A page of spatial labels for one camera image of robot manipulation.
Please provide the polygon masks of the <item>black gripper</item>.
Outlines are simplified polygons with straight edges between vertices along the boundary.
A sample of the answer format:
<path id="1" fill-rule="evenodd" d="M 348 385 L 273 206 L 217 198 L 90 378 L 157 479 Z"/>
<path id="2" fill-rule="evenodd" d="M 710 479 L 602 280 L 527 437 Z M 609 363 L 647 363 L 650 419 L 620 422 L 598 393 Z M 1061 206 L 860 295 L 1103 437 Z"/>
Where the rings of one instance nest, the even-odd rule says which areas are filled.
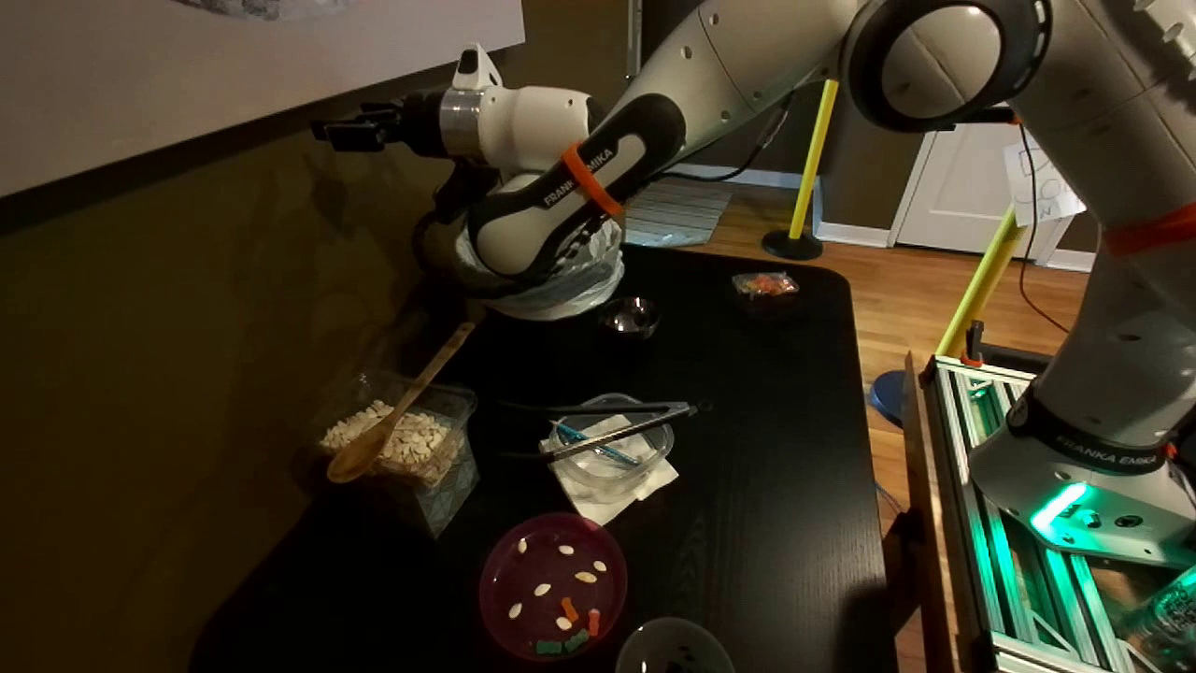
<path id="1" fill-rule="evenodd" d="M 314 120 L 310 135 L 340 153 L 381 153 L 407 146 L 419 157 L 441 157 L 437 101 L 366 101 L 355 116 Z"/>

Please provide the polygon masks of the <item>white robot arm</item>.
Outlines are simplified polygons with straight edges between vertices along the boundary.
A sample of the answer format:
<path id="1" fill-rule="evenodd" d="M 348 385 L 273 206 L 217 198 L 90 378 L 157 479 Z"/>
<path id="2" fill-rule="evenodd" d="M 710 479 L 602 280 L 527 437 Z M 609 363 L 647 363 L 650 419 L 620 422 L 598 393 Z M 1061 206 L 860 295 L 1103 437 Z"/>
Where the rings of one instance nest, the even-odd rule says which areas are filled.
<path id="1" fill-rule="evenodd" d="M 867 179 L 912 168 L 901 138 L 1013 116 L 1076 194 L 1099 224 L 1076 325 L 968 479 L 1054 550 L 1185 568 L 1196 494 L 1166 434 L 1196 400 L 1196 0 L 699 0 L 605 112 L 467 49 L 449 86 L 314 135 L 449 157 L 437 269 L 557 314 L 609 277 L 639 191 L 815 79 L 867 127 Z"/>

